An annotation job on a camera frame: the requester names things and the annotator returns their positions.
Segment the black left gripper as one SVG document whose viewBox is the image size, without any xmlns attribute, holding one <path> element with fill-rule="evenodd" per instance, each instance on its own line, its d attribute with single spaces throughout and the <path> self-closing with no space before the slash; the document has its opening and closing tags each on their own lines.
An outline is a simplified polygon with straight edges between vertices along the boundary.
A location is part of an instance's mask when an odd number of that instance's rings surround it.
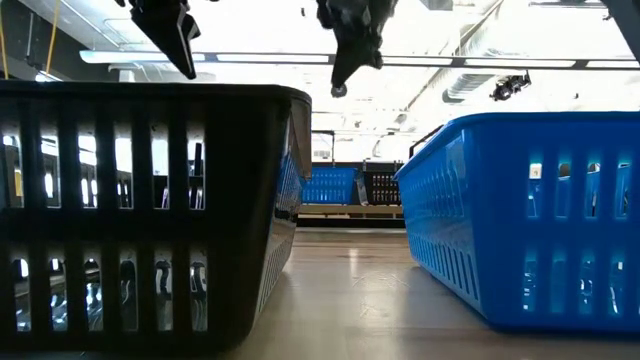
<svg viewBox="0 0 640 360">
<path fill-rule="evenodd" d="M 114 0 L 120 7 L 130 5 L 131 19 L 168 60 L 187 78 L 196 70 L 191 40 L 200 29 L 189 14 L 188 0 Z"/>
</svg>

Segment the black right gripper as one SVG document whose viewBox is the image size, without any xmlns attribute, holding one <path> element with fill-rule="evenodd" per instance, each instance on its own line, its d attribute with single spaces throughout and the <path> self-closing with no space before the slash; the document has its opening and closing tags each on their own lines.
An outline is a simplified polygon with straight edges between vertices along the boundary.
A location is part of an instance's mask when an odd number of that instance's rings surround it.
<svg viewBox="0 0 640 360">
<path fill-rule="evenodd" d="M 340 24 L 381 30 L 394 16 L 397 3 L 397 0 L 316 0 L 316 17 L 324 29 Z M 362 66 L 382 68 L 379 34 L 335 29 L 334 35 L 337 50 L 331 75 L 333 88 L 345 88 L 346 81 Z"/>
</svg>

